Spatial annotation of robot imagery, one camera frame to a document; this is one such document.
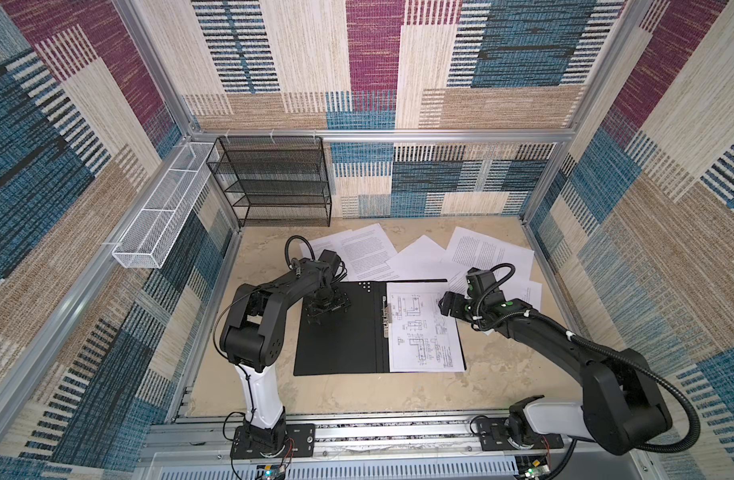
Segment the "patterned fabric wall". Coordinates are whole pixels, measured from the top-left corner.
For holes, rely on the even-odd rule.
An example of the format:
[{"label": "patterned fabric wall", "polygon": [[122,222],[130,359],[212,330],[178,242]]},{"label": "patterned fabric wall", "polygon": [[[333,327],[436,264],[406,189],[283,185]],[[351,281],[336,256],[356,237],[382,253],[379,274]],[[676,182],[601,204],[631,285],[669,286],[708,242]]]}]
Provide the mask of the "patterned fabric wall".
[{"label": "patterned fabric wall", "polygon": [[205,130],[562,128],[624,0],[136,0]]},{"label": "patterned fabric wall", "polygon": [[531,225],[585,333],[698,409],[671,478],[734,478],[734,0],[656,0],[615,70]]},{"label": "patterned fabric wall", "polygon": [[0,1],[0,382],[179,137],[109,0]]},{"label": "patterned fabric wall", "polygon": [[333,216],[518,215],[554,144],[325,144]]},{"label": "patterned fabric wall", "polygon": [[205,187],[160,270],[117,266],[0,444],[0,479],[130,478],[164,422],[232,230]]}]

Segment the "red wire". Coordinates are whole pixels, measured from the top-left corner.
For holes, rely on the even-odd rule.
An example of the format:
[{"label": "red wire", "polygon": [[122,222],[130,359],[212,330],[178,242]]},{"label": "red wire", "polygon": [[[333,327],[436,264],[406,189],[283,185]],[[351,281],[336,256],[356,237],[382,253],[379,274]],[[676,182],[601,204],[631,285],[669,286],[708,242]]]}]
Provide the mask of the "red wire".
[{"label": "red wire", "polygon": [[287,464],[287,466],[289,467],[293,463],[293,455],[294,455],[293,450],[295,449],[295,440],[293,440],[292,438],[288,438],[288,439],[289,439],[289,450],[287,450],[287,453],[282,458],[282,465],[284,465],[284,461],[287,459],[287,456],[289,455],[289,463]]},{"label": "red wire", "polygon": [[548,469],[551,470],[551,447],[548,446],[548,440],[546,440],[545,436],[541,436],[543,438],[543,445],[546,446],[546,463],[548,464]]}]

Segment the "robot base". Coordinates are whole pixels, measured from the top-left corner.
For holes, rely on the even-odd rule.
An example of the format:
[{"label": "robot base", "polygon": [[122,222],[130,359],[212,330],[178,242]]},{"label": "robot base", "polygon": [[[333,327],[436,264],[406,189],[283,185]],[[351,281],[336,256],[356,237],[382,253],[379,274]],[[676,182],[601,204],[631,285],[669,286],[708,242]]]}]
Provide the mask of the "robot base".
[{"label": "robot base", "polygon": [[274,428],[264,429],[243,423],[233,434],[230,455],[233,460],[282,458],[288,452],[287,438],[292,438],[293,457],[311,457],[314,454],[315,433],[316,425],[313,423],[285,425],[284,414]]},{"label": "robot base", "polygon": [[[474,421],[476,432],[479,433],[479,443],[481,449],[485,452],[499,452],[502,450],[517,450],[517,448],[509,442],[509,432],[506,426],[507,417],[489,418],[479,417]],[[551,448],[563,448],[564,441],[561,435],[548,434],[545,435],[548,446]],[[543,449],[540,442],[535,443],[535,449]]]}]

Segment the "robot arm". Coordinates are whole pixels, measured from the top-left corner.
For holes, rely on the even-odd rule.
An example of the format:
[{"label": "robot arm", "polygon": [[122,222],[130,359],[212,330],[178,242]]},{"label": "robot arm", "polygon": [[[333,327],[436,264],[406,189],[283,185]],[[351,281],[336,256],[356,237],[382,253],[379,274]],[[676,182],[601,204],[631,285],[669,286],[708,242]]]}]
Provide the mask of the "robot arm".
[{"label": "robot arm", "polygon": [[[291,260],[290,272],[263,285],[245,283],[234,294],[220,349],[243,379],[247,414],[238,437],[248,452],[273,456],[284,447],[286,423],[274,362],[284,345],[287,310],[307,295],[315,294],[320,302],[335,296],[333,283],[340,264],[335,252],[324,250],[318,260]],[[336,307],[330,302],[331,310]],[[262,320],[252,322],[248,316]]]},{"label": "robot arm", "polygon": [[[510,264],[503,264],[513,269]],[[583,405],[526,398],[510,411],[510,434],[524,444],[535,434],[561,433],[592,438],[614,455],[632,448],[680,452],[694,445],[699,421],[689,401],[650,371],[635,350],[617,352],[575,336],[522,300],[506,300],[494,271],[471,269],[467,275],[471,298],[447,292],[439,301],[443,315],[471,323],[475,330],[499,332],[524,343],[570,374],[583,387]],[[676,397],[690,418],[690,431],[677,444],[652,446],[650,439],[671,428],[672,420],[660,394],[660,383]]]}]

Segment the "white wire mesh basket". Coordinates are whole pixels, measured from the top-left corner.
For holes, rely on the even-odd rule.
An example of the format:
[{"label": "white wire mesh basket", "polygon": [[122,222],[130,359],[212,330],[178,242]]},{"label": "white wire mesh basket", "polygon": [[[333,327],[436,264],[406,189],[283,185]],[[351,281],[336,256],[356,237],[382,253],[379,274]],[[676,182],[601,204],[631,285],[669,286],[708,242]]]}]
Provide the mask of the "white wire mesh basket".
[{"label": "white wire mesh basket", "polygon": [[124,268],[161,268],[209,178],[207,160],[217,161],[213,144],[189,143],[114,247]]}]

